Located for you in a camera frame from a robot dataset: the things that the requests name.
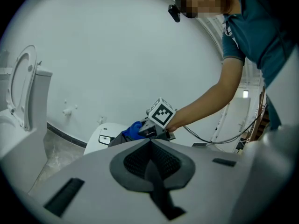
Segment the teal shirt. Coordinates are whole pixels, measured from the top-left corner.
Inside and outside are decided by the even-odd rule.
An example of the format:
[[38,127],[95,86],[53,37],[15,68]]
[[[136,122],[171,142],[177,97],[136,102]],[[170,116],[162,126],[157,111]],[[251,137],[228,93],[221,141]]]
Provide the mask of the teal shirt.
[[271,15],[271,8],[265,0],[239,0],[241,14],[224,15],[233,37],[223,33],[223,58],[235,57],[242,61],[247,57],[262,70],[265,86],[268,87],[291,54],[295,42],[283,30],[279,19]]

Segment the white toilet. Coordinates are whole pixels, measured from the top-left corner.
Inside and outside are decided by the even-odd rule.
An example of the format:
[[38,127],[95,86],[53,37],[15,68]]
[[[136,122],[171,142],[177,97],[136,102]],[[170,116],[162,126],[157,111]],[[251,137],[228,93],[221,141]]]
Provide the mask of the white toilet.
[[0,165],[8,181],[30,191],[47,162],[47,98],[52,72],[37,64],[36,49],[27,46],[9,77],[7,109],[0,112]]

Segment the toilet seat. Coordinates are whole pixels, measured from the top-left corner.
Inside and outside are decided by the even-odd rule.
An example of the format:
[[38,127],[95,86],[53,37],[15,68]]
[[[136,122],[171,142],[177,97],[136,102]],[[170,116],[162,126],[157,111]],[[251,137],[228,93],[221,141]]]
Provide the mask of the toilet seat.
[[30,129],[28,101],[36,67],[36,49],[29,45],[20,53],[9,77],[7,107],[24,130]]

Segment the floor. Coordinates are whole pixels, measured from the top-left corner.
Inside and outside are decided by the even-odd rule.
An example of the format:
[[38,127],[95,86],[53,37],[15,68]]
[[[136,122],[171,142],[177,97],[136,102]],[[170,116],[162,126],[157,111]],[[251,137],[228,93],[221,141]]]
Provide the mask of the floor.
[[41,171],[30,192],[37,189],[53,174],[83,156],[84,148],[66,141],[65,139],[47,130],[43,139],[48,162]]

